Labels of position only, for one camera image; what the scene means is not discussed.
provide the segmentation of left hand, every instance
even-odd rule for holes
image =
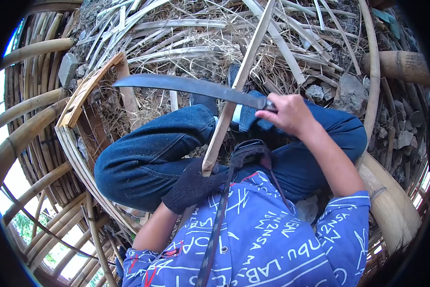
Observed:
[[[202,176],[203,159],[204,157],[201,157],[190,163],[171,191],[161,198],[173,213],[183,213],[186,208],[217,192],[219,186],[228,180],[227,174]]]

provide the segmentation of machete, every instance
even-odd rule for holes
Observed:
[[[256,110],[277,112],[274,103],[268,100],[265,96],[245,94],[219,83],[201,81],[195,78],[156,74],[135,74],[119,79],[113,84],[113,86],[170,89],[228,100],[245,106],[250,106]]]

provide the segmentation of right hand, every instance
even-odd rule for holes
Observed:
[[[268,100],[275,104],[277,113],[260,110],[256,111],[255,116],[273,123],[277,128],[300,140],[317,123],[301,95],[270,93]]]

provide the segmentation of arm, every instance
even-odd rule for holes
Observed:
[[[161,253],[169,244],[177,214],[161,203],[150,219],[138,231],[132,249]]]
[[[315,120],[300,95],[269,94],[268,99],[274,102],[278,113],[257,111],[255,116],[298,137],[317,160],[336,197],[349,196],[364,189],[355,166]]]

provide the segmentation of printed shirt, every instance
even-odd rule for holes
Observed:
[[[220,194],[199,204],[161,253],[128,249],[123,287],[195,285]],[[232,184],[207,286],[354,286],[367,261],[367,191],[333,198],[316,223],[297,219],[261,171]]]

